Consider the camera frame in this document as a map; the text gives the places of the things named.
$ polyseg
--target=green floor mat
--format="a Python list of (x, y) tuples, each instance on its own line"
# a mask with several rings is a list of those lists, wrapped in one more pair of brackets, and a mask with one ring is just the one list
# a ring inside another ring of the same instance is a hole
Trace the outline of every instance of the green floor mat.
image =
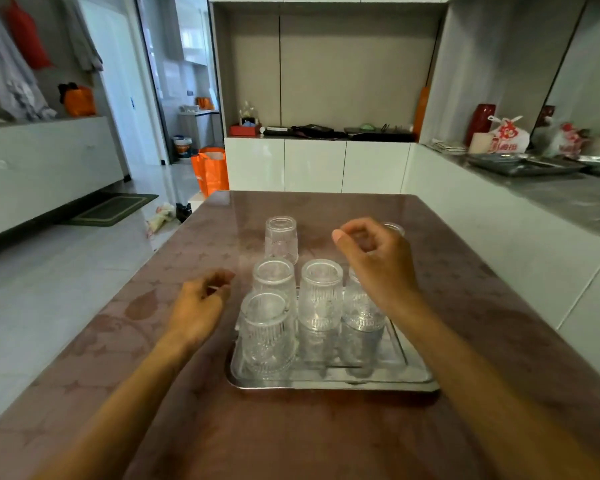
[(158, 198), (155, 194), (108, 194), (106, 201), (64, 221), (70, 226), (110, 227)]

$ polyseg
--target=person's right hand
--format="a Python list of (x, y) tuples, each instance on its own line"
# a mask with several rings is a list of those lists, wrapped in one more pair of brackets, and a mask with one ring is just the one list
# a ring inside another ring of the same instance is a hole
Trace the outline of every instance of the person's right hand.
[[(366, 253), (352, 235), (363, 234)], [(411, 247), (396, 231), (371, 217), (354, 219), (331, 234), (333, 241), (353, 267), (362, 288), (389, 318), (396, 319), (410, 300), (420, 297), (411, 257)]]

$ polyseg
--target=orange bag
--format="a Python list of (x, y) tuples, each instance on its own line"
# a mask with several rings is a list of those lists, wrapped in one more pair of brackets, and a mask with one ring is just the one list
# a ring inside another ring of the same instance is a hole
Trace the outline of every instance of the orange bag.
[(4, 12), (4, 15), (13, 41), (29, 67), (37, 70), (53, 66), (47, 51), (40, 42), (36, 23), (31, 15), (20, 8), (16, 0), (11, 0), (11, 5)]
[(216, 190), (229, 190), (229, 174), (226, 170), (224, 148), (207, 147), (191, 158), (200, 191), (209, 197)]
[(74, 118), (80, 116), (95, 116), (96, 104), (93, 101), (93, 92), (85, 86), (78, 89), (69, 89), (64, 93), (64, 108)]

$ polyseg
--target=brown table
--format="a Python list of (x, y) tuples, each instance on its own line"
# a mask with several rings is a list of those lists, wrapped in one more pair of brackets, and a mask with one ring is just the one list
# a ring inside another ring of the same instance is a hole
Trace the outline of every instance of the brown table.
[(64, 446), (149, 352), (182, 282), (217, 266), (237, 272), (222, 323), (178, 377), (127, 478), (494, 477), (444, 394), (241, 391), (229, 385), (223, 365), (240, 300), (262, 256), (265, 220), (280, 214), (298, 222), (297, 271), (315, 257), (334, 259), (346, 271), (331, 231), (350, 218), (369, 215), (402, 225), (420, 286), (445, 322), (512, 384), (600, 448), (600, 378), (419, 199), (222, 192), (3, 414), (0, 479), (26, 478)]

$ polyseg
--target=tabletop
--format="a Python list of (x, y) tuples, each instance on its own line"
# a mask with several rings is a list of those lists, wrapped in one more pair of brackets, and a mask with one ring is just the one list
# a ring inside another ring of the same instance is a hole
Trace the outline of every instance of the tabletop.
[(296, 273), (313, 258), (346, 272), (331, 231), (351, 218), (400, 224), (442, 320), (600, 449), (600, 377), (417, 197), (231, 191), (211, 195), (1, 416), (0, 479), (26, 478), (65, 446), (151, 350), (182, 283), (218, 266), (237, 273), (220, 326), (179, 375), (125, 478), (496, 477), (443, 392), (229, 384), (224, 361), (240, 301), (276, 215), (297, 221)]

